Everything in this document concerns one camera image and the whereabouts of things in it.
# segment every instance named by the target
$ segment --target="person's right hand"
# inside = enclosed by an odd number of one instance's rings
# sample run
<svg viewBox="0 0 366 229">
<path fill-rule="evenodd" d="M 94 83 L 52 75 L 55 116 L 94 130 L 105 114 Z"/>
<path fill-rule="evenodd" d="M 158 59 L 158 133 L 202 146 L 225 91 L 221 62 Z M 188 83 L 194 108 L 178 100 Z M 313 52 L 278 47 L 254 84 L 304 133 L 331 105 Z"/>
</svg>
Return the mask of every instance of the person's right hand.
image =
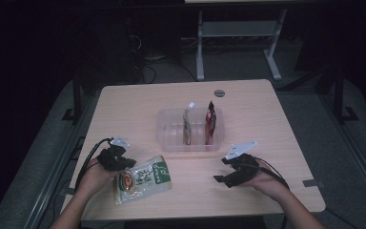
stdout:
<svg viewBox="0 0 366 229">
<path fill-rule="evenodd" d="M 256 160 L 260 167 L 264 167 L 271 170 L 270 167 L 261 160 Z M 271 177 L 270 175 L 263 173 L 262 171 L 257 171 L 256 176 L 248 182 L 257 191 L 263 193 L 264 195 L 277 200 L 280 195 L 286 192 L 290 192 L 284 185 L 282 185 L 278 180 Z"/>
</svg>

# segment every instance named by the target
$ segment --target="hand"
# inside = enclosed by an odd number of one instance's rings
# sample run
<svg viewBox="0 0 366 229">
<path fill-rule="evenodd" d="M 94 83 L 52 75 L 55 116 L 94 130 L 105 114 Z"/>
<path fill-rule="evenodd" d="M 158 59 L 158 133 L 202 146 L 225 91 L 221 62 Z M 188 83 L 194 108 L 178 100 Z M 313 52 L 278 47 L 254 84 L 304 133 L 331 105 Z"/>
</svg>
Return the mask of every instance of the hand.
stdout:
<svg viewBox="0 0 366 229">
<path fill-rule="evenodd" d="M 270 167 L 261 160 L 256 160 L 260 167 L 264 167 L 271 170 Z M 257 191 L 263 193 L 264 195 L 277 200 L 278 197 L 283 194 L 290 192 L 284 185 L 282 185 L 278 180 L 271 177 L 270 175 L 263 173 L 262 171 L 257 171 L 256 176 L 248 182 Z"/>
<path fill-rule="evenodd" d="M 100 191 L 107 182 L 119 174 L 118 171 L 107 171 L 97 158 L 92 159 L 87 166 L 87 171 L 79 183 L 77 193 L 83 193 L 89 198 Z"/>
</svg>

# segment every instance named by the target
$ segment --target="snack bag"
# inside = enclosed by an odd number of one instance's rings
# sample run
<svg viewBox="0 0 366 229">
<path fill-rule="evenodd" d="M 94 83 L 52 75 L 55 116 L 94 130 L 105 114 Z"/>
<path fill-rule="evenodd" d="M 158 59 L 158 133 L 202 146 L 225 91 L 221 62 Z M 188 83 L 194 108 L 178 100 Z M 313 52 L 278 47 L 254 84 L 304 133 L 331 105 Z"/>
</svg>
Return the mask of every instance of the snack bag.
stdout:
<svg viewBox="0 0 366 229">
<path fill-rule="evenodd" d="M 170 189 L 168 166 L 163 156 L 157 156 L 145 164 L 125 169 L 114 180 L 114 201 L 119 205 Z"/>
</svg>

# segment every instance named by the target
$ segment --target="floor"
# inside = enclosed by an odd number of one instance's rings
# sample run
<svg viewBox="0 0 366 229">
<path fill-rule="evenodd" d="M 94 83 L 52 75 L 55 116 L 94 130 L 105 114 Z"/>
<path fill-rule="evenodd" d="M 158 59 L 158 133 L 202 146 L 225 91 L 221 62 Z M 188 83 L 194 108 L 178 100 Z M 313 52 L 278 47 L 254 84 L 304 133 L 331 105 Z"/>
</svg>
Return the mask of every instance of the floor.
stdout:
<svg viewBox="0 0 366 229">
<path fill-rule="evenodd" d="M 210 43 L 212 51 L 204 54 L 204 81 L 265 78 L 279 88 L 305 74 L 294 71 L 301 40 L 281 41 L 277 46 L 274 59 L 283 76 L 281 81 L 272 79 L 264 59 L 263 49 L 268 48 L 269 40 L 247 42 L 245 48 L 242 43 L 222 47 Z M 161 52 L 152 52 L 151 58 L 161 55 Z M 144 76 L 138 83 L 193 82 L 195 79 L 193 50 L 182 54 L 180 63 L 166 57 L 147 66 L 150 68 L 144 68 Z M 327 209 L 315 216 L 328 228 L 366 228 L 366 172 L 360 169 L 361 161 L 356 156 L 359 151 L 366 159 L 366 103 L 358 88 L 346 81 L 344 107 L 352 107 L 359 121 L 339 125 L 331 111 L 333 93 L 316 94 L 317 80 L 318 77 L 313 78 L 292 91 L 276 91 L 311 171 L 320 182 Z M 76 124 L 62 120 L 65 111 L 72 108 L 71 82 L 57 97 L 1 203 L 0 228 L 48 228 L 56 219 L 76 164 L 77 146 L 83 143 L 99 95 L 100 91 L 95 96 L 82 96 L 83 113 Z M 264 220 L 268 228 L 278 228 L 282 216 L 265 216 Z M 83 221 L 82 225 L 123 228 L 124 223 Z"/>
</svg>

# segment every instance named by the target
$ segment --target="black cable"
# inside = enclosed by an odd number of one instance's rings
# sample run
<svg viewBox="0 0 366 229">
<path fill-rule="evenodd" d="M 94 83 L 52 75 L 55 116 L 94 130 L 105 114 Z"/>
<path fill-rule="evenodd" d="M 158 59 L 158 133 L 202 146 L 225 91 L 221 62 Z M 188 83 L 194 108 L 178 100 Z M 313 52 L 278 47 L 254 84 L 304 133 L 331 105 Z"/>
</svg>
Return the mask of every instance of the black cable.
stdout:
<svg viewBox="0 0 366 229">
<path fill-rule="evenodd" d="M 338 215 L 337 213 L 335 213 L 334 211 L 332 211 L 330 208 L 326 208 L 326 211 L 332 215 L 334 215 L 335 217 L 337 217 L 338 219 L 342 220 L 344 223 L 346 223 L 347 225 L 358 229 L 356 226 L 354 226 L 351 222 L 349 222 L 348 220 L 344 219 L 343 217 L 341 217 L 340 215 Z"/>
<path fill-rule="evenodd" d="M 190 70 L 188 68 L 184 67 L 182 64 L 175 63 L 175 62 L 172 62 L 172 61 L 168 61 L 168 62 L 156 62 L 156 63 L 151 63 L 151 64 L 174 64 L 174 65 L 177 65 L 177 66 L 183 68 L 184 70 L 186 70 L 190 74 L 190 76 L 192 77 L 192 79 L 195 82 L 198 82 L 197 78 L 192 74 L 192 72 L 190 72 Z"/>
<path fill-rule="evenodd" d="M 78 178 L 77 178 L 77 180 L 76 180 L 76 183 L 75 183 L 75 192 L 76 192 L 76 190 L 77 190 L 77 189 L 78 189 L 78 187 L 79 187 L 79 183 L 81 182 L 81 179 L 82 179 L 83 175 L 85 175 L 86 168 L 88 167 L 88 163 L 89 163 L 89 161 L 91 161 L 91 159 L 92 159 L 92 156 L 93 156 L 94 152 L 96 152 L 97 148 L 99 148 L 99 146 L 100 146 L 103 142 L 105 142 L 105 141 L 110 142 L 111 140 L 113 140 L 113 138 L 105 138 L 105 139 L 103 139 L 103 140 L 99 141 L 98 143 L 96 143 L 96 144 L 94 145 L 93 149 L 91 149 L 91 152 L 90 152 L 90 153 L 88 154 L 88 156 L 86 157 L 85 162 L 83 163 L 82 168 L 81 168 L 81 170 L 80 170 L 80 172 L 79 172 Z"/>
<path fill-rule="evenodd" d="M 143 67 L 144 68 L 147 68 L 147 69 L 149 69 L 149 70 L 151 70 L 153 72 L 153 79 L 151 80 L 151 82 L 148 83 L 148 84 L 152 84 L 155 81 L 155 79 L 156 79 L 156 70 L 153 69 L 153 68 L 151 68 L 148 65 L 144 65 Z"/>
<path fill-rule="evenodd" d="M 64 175 L 65 171 L 67 170 L 67 168 L 68 168 L 68 166 L 69 166 L 70 162 L 72 161 L 72 159 L 73 159 L 73 157 L 76 155 L 76 153 L 82 149 L 83 143 L 82 143 L 82 144 L 80 144 L 80 143 L 79 143 L 82 139 L 85 139 L 85 137 L 84 137 L 84 136 L 80 136 L 80 137 L 78 138 L 78 140 L 76 141 L 76 144 L 75 144 L 75 146 L 73 147 L 72 153 L 71 153 L 70 157 L 68 158 L 68 161 L 67 161 L 66 165 L 64 166 L 64 168 L 63 168 L 63 169 L 62 169 L 62 171 L 61 171 L 61 174 L 60 174 L 60 176 L 59 176 L 59 179 Z M 56 190 L 56 189 L 58 188 L 59 179 L 58 179 L 57 183 L 55 184 L 54 190 Z M 44 213 L 43 213 L 43 215 L 42 215 L 43 217 L 46 215 L 47 210 L 48 210 L 48 208 L 46 208 L 46 209 L 44 210 Z"/>
<path fill-rule="evenodd" d="M 259 159 L 261 161 L 263 161 L 264 163 L 266 163 L 268 166 L 270 166 L 277 174 L 273 173 L 272 171 L 264 168 L 264 167 L 260 167 L 260 166 L 253 166 L 253 165 L 250 165 L 250 164 L 236 164 L 236 165 L 239 165 L 239 166 L 246 166 L 246 167 L 252 167 L 252 168 L 255 168 L 259 171 L 262 171 L 263 173 L 265 174 L 268 174 L 270 175 L 271 177 L 273 177 L 275 180 L 277 180 L 278 182 L 280 182 L 282 185 L 284 185 L 284 187 L 286 187 L 288 190 L 290 190 L 290 186 L 288 185 L 287 181 L 284 179 L 284 177 L 277 171 L 277 169 L 275 167 L 273 167 L 269 162 L 267 162 L 266 160 L 264 159 L 261 159 L 261 158 L 258 158 L 258 157 L 255 157 L 253 156 L 253 158 L 255 159 Z M 281 223 L 281 229 L 285 229 L 287 227 L 287 216 L 285 216 L 284 214 L 284 218 L 283 218 L 283 221 Z"/>
<path fill-rule="evenodd" d="M 70 181 L 71 181 L 70 179 L 67 179 L 62 183 L 61 188 L 59 189 L 60 192 L 64 188 L 65 184 L 67 184 Z M 59 193 L 57 193 L 55 198 L 52 200 L 52 220 L 51 220 L 51 223 L 50 223 L 49 227 L 52 226 L 52 224 L 54 223 L 54 220 L 55 220 L 55 202 L 56 202 L 56 199 L 58 198 L 58 196 L 59 196 Z"/>
<path fill-rule="evenodd" d="M 277 169 L 275 169 L 275 167 L 273 167 L 273 165 L 269 164 L 269 162 L 267 162 L 266 160 L 262 159 L 262 158 L 259 158 L 259 157 L 256 157 L 254 156 L 254 159 L 258 159 L 258 160 L 261 160 L 263 161 L 264 163 L 266 163 L 270 168 L 272 168 L 279 176 L 281 176 L 281 178 L 284 178 L 278 171 Z"/>
<path fill-rule="evenodd" d="M 270 175 L 271 177 L 273 177 L 275 180 L 277 180 L 278 182 L 280 182 L 282 185 L 284 185 L 287 189 L 290 190 L 290 186 L 288 186 L 287 184 L 287 181 L 282 177 L 282 176 L 279 176 L 275 173 L 273 173 L 272 171 L 264 168 L 264 167 L 260 167 L 260 166 L 253 166 L 253 165 L 250 165 L 250 164 L 232 164 L 232 165 L 239 165 L 239 166 L 245 166 L 245 167 L 251 167 L 251 168 L 255 168 L 265 174 L 268 174 Z"/>
</svg>

